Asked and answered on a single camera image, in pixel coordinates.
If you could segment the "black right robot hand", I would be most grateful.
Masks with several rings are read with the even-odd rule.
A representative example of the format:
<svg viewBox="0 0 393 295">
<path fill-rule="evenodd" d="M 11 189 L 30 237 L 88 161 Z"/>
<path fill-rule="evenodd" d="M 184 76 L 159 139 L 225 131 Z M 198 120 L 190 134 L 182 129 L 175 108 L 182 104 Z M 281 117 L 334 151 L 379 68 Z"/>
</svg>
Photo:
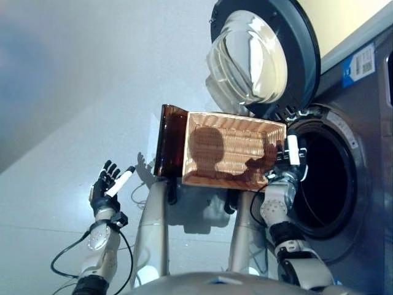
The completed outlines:
<svg viewBox="0 0 393 295">
<path fill-rule="evenodd" d="M 284 145 L 277 146 L 274 169 L 282 175 L 291 173 L 297 181 L 305 180 L 308 172 L 307 147 L 294 130 L 288 130 Z"/>
</svg>

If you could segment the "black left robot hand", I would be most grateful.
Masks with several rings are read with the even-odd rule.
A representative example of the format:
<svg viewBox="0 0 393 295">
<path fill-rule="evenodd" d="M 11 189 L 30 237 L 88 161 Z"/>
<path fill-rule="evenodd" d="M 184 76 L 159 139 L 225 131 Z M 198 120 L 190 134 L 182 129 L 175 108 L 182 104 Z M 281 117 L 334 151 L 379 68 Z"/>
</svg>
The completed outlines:
<svg viewBox="0 0 393 295">
<path fill-rule="evenodd" d="M 123 173 L 120 173 L 120 169 L 111 160 L 107 160 L 104 163 L 97 180 L 91 186 L 88 197 L 94 217 L 100 211 L 106 209 L 110 209 L 115 213 L 120 211 L 117 193 L 134 172 L 134 166 L 129 166 Z"/>
</svg>

